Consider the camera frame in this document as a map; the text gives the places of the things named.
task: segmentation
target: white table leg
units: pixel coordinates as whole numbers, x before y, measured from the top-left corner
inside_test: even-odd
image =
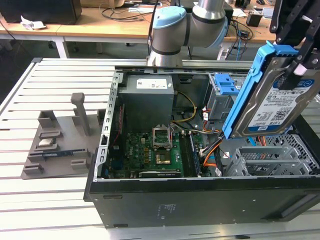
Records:
[[[70,58],[67,43],[65,42],[63,37],[55,37],[53,38],[56,48],[58,49],[59,56],[61,59],[68,59]]]
[[[102,43],[101,42],[96,43],[96,52],[98,54],[102,54]]]

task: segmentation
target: green circuit board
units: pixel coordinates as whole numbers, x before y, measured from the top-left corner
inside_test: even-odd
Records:
[[[179,143],[179,134],[172,134],[172,148],[154,149],[153,134],[148,133],[128,133],[125,144],[125,154],[123,158],[123,167],[116,170],[115,178],[132,178],[132,172],[141,170],[147,171],[175,171],[181,172],[184,176],[183,162]],[[203,140],[201,135],[194,135],[194,144],[196,148],[202,148]]]

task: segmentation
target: wooden desk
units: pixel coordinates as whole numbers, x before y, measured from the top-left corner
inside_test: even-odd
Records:
[[[46,24],[46,28],[28,30],[28,29],[25,29],[20,23],[7,23],[3,16],[0,17],[0,21],[12,35],[21,34],[21,35],[56,36],[57,30],[61,26],[61,24]],[[8,34],[2,25],[0,25],[0,34]]]
[[[250,5],[245,12],[252,10]],[[123,12],[115,14],[116,18],[123,18],[128,16],[135,16],[139,13]],[[61,58],[68,58],[69,53],[66,42],[96,42],[98,52],[102,51],[101,43],[138,43],[145,44],[148,38],[149,21],[151,14],[144,15],[143,21],[137,22],[119,22],[108,19],[100,13],[98,8],[83,8],[82,14],[76,25],[60,25],[47,24],[47,28],[39,30],[24,29],[19,23],[7,23],[4,18],[0,18],[4,26],[9,32],[18,40],[40,40],[40,41],[54,41]],[[246,24],[247,18],[236,18],[242,24]],[[263,44],[268,41],[274,41],[275,35],[269,32],[269,25],[271,20],[261,19],[259,27],[250,27],[253,31],[253,38],[249,41],[251,44]],[[0,26],[0,39],[12,39],[7,31]],[[233,27],[229,28],[224,42],[233,43],[236,40],[236,31]]]
[[[106,11],[105,14],[109,16],[111,11]],[[124,12],[114,14],[112,17],[125,18],[136,15],[139,15],[139,13]],[[138,38],[146,40],[150,25],[148,21],[151,20],[151,16],[151,13],[144,15],[146,20],[139,16],[138,18],[143,21],[119,22],[102,16],[99,8],[83,8],[81,17],[76,22],[76,25],[61,25],[56,34],[64,37]]]

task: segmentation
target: power supply label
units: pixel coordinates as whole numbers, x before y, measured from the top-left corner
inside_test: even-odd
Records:
[[[167,86],[166,79],[139,78],[136,81],[136,88],[137,89],[168,89],[168,86]]]

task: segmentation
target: hard drive label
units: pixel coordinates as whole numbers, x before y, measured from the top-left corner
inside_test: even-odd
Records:
[[[279,90],[275,82],[253,116],[250,131],[268,131],[278,128],[294,110],[297,98],[314,84],[313,79],[304,79],[293,90]]]

